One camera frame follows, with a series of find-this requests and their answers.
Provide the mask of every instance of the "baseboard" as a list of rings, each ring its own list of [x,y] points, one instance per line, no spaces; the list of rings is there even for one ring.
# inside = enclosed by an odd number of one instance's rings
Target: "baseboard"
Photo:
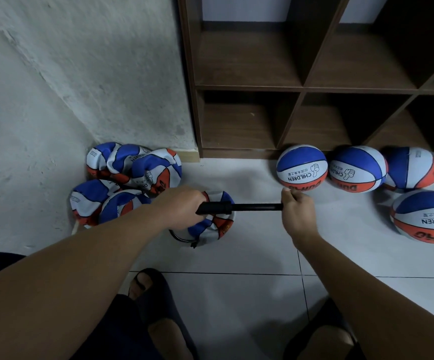
[[[184,151],[184,150],[175,150],[177,154],[179,155],[181,162],[183,163],[199,163],[200,162],[200,156],[199,152],[194,151]]]

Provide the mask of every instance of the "textured wall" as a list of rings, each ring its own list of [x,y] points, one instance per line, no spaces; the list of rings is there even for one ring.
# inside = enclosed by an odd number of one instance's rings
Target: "textured wall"
[[[373,23],[387,0],[350,0],[341,23]],[[284,22],[290,0],[202,0],[204,20]]]
[[[195,149],[173,0],[0,0],[0,30],[98,141]]]
[[[68,236],[70,190],[93,138],[0,33],[0,251]]]

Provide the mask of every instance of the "blue white orange basketball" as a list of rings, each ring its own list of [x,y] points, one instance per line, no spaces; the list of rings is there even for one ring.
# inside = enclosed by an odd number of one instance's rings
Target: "blue white orange basketball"
[[[111,178],[128,187],[139,187],[138,181],[132,178],[132,164],[150,150],[135,144],[116,145],[107,158],[107,169]]]
[[[94,178],[108,178],[111,173],[107,169],[107,160],[114,149],[118,149],[120,146],[120,144],[110,141],[92,148],[87,154],[87,171]]]
[[[160,194],[167,188],[177,187],[182,177],[182,163],[171,149],[158,149],[135,160],[131,177],[140,189]]]
[[[120,189],[118,184],[105,179],[79,184],[70,195],[70,205],[77,221],[87,228],[98,225],[102,205]]]
[[[99,223],[103,224],[111,221],[135,210],[141,205],[150,203],[151,201],[148,195],[138,189],[121,190],[114,193],[104,202],[99,215]]]
[[[205,196],[207,202],[230,201],[234,203],[227,192],[205,191],[202,194]],[[189,227],[187,230],[190,236],[199,240],[199,245],[214,242],[225,235],[234,223],[234,218],[235,212],[232,212],[232,214],[210,214],[203,221]]]
[[[402,235],[434,244],[434,190],[403,194],[392,205],[390,218]]]
[[[150,151],[135,144],[106,142],[87,154],[87,170],[97,178],[110,177],[119,184],[159,194],[177,187],[182,163],[171,149]]]
[[[383,183],[387,172],[383,155],[369,146],[346,148],[330,162],[332,181],[352,193],[373,191]]]
[[[404,193],[434,184],[434,155],[422,148],[395,148],[385,156],[389,173],[383,186]]]
[[[327,176],[325,155],[312,145],[295,145],[284,151],[277,161],[277,176],[286,187],[309,191]]]

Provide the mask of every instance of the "left hand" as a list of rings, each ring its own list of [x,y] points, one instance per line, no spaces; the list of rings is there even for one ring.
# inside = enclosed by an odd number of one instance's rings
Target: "left hand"
[[[151,207],[155,210],[165,226],[172,230],[183,230],[204,219],[196,214],[200,204],[206,202],[201,191],[180,186],[168,188],[154,200]]]

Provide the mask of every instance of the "hand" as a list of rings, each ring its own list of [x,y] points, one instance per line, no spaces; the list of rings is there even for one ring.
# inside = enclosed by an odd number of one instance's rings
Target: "hand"
[[[313,199],[296,190],[282,189],[282,223],[296,248],[305,240],[319,237]]]
[[[183,230],[204,219],[196,214],[202,202],[206,202],[202,192],[181,186],[166,189],[150,206],[164,221],[166,228]]]

